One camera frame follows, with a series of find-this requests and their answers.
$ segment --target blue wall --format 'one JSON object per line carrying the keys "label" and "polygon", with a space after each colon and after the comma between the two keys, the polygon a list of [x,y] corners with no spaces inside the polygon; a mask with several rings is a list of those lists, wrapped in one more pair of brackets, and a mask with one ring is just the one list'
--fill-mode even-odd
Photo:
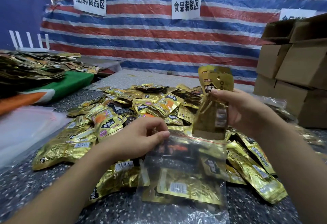
{"label": "blue wall", "polygon": [[0,49],[14,49],[8,30],[19,31],[25,47],[29,47],[26,32],[30,32],[34,47],[39,47],[36,34],[45,5],[49,3],[51,0],[0,1]]}

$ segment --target white paper sign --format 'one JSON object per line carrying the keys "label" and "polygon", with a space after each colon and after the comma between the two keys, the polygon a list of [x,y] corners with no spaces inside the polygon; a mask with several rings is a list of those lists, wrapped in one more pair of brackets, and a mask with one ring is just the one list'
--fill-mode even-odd
{"label": "white paper sign", "polygon": [[74,0],[74,8],[83,12],[105,16],[107,0]]}
{"label": "white paper sign", "polygon": [[316,15],[315,10],[305,10],[305,9],[282,9],[279,16],[279,20],[289,20],[289,19],[305,19]]}
{"label": "white paper sign", "polygon": [[202,0],[171,0],[173,20],[185,20],[200,17]]}

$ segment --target hand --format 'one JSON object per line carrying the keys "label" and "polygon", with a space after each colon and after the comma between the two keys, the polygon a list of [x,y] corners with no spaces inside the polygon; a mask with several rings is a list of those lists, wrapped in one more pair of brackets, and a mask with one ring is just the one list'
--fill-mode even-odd
{"label": "hand", "polygon": [[113,136],[108,136],[96,145],[111,162],[134,159],[145,155],[170,135],[162,118],[138,118]]}
{"label": "hand", "polygon": [[229,103],[228,124],[249,137],[256,138],[272,123],[284,122],[270,107],[241,90],[212,89],[211,94]]}

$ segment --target striped tarp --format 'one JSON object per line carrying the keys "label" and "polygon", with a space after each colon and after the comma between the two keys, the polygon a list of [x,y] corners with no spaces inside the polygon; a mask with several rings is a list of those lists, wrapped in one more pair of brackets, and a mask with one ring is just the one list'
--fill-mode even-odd
{"label": "striped tarp", "polygon": [[202,0],[200,18],[172,20],[171,0],[107,0],[106,17],[49,6],[41,31],[55,51],[122,61],[125,69],[196,77],[201,65],[227,65],[253,85],[267,22],[282,8],[327,12],[327,0]]}

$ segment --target cardboard box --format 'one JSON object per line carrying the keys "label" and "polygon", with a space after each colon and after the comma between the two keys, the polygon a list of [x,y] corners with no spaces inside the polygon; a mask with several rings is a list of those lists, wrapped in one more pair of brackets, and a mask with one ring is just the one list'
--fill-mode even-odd
{"label": "cardboard box", "polygon": [[277,80],[258,74],[253,93],[259,96],[274,98],[274,87]]}
{"label": "cardboard box", "polygon": [[327,128],[327,91],[277,81],[274,96],[287,100],[286,110],[306,128]]}
{"label": "cardboard box", "polygon": [[288,50],[276,79],[301,86],[327,89],[327,45],[293,44]]}
{"label": "cardboard box", "polygon": [[261,47],[257,73],[274,79],[291,44],[266,44]]}
{"label": "cardboard box", "polygon": [[297,20],[290,43],[320,42],[327,40],[327,14]]}
{"label": "cardboard box", "polygon": [[288,44],[293,33],[296,20],[280,20],[268,23],[264,29],[261,39],[277,44]]}

